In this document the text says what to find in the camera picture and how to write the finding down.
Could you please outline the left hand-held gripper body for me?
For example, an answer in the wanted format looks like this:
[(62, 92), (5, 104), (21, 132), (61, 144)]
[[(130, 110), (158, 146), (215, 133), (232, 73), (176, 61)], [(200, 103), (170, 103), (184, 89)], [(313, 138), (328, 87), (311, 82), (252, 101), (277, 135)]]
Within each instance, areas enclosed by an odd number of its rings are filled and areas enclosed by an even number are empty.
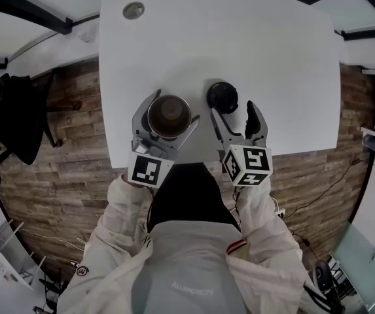
[(159, 188), (173, 167), (178, 151), (148, 133), (136, 131), (128, 163), (130, 183)]

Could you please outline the person's grey shirt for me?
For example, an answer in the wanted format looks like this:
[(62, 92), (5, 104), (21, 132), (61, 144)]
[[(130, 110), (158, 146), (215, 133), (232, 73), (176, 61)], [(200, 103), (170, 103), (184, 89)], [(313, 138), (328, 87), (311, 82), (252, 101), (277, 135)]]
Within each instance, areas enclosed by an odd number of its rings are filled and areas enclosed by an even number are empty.
[(172, 220), (154, 226), (153, 252), (132, 287), (133, 314), (246, 314), (226, 262), (235, 226)]

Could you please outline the person's right forearm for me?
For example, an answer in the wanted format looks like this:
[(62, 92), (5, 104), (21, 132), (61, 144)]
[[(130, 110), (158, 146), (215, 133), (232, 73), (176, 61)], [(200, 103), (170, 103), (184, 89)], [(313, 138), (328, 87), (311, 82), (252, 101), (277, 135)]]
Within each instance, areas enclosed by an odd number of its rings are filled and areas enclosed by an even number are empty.
[(259, 260), (298, 248), (284, 221), (275, 214), (270, 193), (270, 179), (265, 179), (258, 186), (243, 188), (237, 199), (242, 235), (249, 254)]

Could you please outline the person's left forearm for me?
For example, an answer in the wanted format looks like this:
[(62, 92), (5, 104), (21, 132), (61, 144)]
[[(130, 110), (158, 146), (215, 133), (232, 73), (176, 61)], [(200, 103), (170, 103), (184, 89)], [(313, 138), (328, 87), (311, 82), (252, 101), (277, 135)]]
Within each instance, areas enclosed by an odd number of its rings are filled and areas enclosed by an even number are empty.
[(127, 174), (120, 175), (108, 188), (108, 205), (93, 236), (116, 250), (136, 253), (139, 213), (142, 205), (151, 200), (148, 188), (129, 183)]

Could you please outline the black office chair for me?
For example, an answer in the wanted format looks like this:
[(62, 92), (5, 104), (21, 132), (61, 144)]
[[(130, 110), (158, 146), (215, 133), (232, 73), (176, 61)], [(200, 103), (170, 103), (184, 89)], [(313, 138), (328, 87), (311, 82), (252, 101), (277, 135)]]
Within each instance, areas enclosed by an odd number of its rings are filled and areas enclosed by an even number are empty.
[(47, 97), (55, 71), (51, 71), (43, 89), (37, 89), (29, 76), (0, 76), (0, 165), (14, 154), (21, 162), (34, 162), (46, 135), (52, 147), (62, 146), (50, 131), (47, 114), (77, 111), (81, 104), (50, 107)]

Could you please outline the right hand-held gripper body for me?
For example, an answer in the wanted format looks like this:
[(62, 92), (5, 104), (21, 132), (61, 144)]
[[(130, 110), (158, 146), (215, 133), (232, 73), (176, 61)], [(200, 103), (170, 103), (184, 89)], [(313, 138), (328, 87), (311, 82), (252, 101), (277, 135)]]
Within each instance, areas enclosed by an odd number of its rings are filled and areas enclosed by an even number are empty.
[(234, 186), (258, 186), (273, 173), (272, 151), (266, 147), (267, 133), (248, 138), (241, 134), (219, 137), (221, 163)]

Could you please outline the black round lid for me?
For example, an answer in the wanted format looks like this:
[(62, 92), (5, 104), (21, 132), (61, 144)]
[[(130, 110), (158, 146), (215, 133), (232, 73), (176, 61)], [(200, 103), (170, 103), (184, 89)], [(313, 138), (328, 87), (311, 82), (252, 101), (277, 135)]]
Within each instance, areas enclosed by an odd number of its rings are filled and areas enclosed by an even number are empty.
[(225, 81), (212, 84), (206, 94), (208, 106), (221, 114), (232, 114), (238, 108), (238, 99), (237, 89)]

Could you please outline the black canister with gold drawing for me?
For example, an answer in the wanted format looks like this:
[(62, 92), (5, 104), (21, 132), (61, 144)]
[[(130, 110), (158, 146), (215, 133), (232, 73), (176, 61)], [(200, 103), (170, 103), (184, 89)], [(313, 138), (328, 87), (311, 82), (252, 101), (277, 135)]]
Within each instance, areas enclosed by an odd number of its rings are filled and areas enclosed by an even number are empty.
[(192, 122), (192, 113), (183, 98), (164, 95), (151, 103), (147, 111), (147, 122), (157, 136), (175, 139), (187, 131)]

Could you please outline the person's black trousers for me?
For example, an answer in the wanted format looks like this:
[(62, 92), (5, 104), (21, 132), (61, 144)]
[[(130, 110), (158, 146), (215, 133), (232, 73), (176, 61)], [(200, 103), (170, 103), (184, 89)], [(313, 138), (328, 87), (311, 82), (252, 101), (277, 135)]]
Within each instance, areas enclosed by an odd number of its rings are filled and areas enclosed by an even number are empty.
[(203, 163), (173, 166), (154, 195), (147, 230), (171, 220), (216, 222), (240, 228), (225, 207), (214, 176)]

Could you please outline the person's white jacket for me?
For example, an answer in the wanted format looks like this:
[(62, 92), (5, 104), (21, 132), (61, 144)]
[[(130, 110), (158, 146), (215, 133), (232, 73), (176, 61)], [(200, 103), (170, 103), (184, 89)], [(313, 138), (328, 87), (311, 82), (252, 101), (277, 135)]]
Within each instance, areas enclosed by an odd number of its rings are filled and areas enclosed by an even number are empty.
[[(310, 285), (302, 251), (278, 253), (265, 260), (249, 254), (241, 238), (226, 248), (226, 262), (244, 300), (246, 314), (314, 314), (304, 290)], [(58, 314), (133, 314), (132, 287), (153, 252), (151, 232), (138, 225), (137, 252), (116, 250), (93, 236), (71, 282), (59, 297)]]

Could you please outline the black chair frame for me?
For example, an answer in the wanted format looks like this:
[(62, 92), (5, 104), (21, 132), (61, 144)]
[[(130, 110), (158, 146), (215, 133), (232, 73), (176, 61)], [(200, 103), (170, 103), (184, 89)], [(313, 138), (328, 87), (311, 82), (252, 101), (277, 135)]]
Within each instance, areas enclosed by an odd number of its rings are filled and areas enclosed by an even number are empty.
[(357, 291), (340, 268), (332, 270), (328, 262), (318, 260), (312, 270), (312, 281), (321, 295), (306, 285), (304, 290), (314, 304), (328, 314), (346, 314), (342, 300)]

